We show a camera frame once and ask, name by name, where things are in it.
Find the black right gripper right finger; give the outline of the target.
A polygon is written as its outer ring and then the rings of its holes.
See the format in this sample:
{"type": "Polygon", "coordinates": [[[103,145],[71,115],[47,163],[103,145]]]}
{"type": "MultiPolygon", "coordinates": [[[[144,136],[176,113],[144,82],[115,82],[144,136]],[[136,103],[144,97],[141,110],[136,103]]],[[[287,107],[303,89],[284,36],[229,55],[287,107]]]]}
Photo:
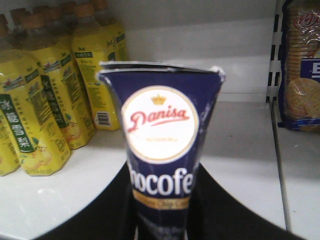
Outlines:
{"type": "Polygon", "coordinates": [[[307,240],[293,231],[276,160],[206,159],[199,165],[187,233],[191,240],[307,240]]]}

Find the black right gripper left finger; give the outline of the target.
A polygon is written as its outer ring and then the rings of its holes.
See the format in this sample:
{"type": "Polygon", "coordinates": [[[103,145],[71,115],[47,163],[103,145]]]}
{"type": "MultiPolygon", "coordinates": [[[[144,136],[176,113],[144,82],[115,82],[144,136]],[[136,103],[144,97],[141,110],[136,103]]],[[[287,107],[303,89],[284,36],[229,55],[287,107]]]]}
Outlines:
{"type": "Polygon", "coordinates": [[[125,163],[87,207],[38,240],[133,240],[136,211],[125,163]]]}

